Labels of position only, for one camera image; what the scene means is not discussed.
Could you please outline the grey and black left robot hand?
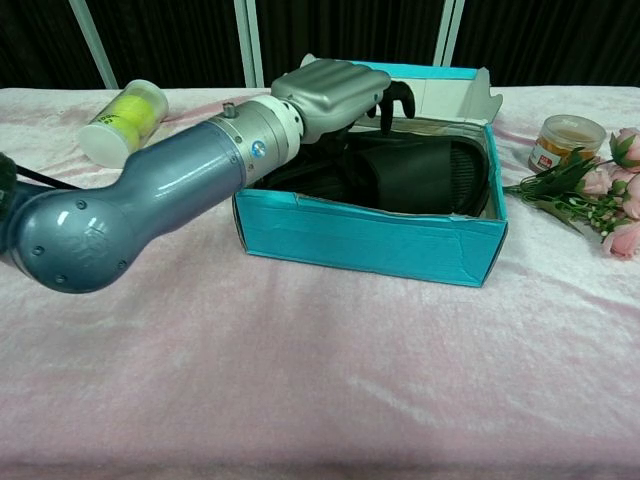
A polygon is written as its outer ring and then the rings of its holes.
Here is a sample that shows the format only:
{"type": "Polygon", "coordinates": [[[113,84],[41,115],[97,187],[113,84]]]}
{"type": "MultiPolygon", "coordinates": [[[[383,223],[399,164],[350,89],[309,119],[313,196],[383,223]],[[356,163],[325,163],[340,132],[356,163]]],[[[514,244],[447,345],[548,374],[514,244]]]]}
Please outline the grey and black left robot hand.
{"type": "Polygon", "coordinates": [[[313,144],[323,135],[351,126],[363,115],[381,114],[383,133],[391,129],[394,103],[404,115],[416,112],[414,94],[388,73],[344,60],[316,59],[271,84],[271,94],[291,104],[303,125],[301,142],[313,144]]]}

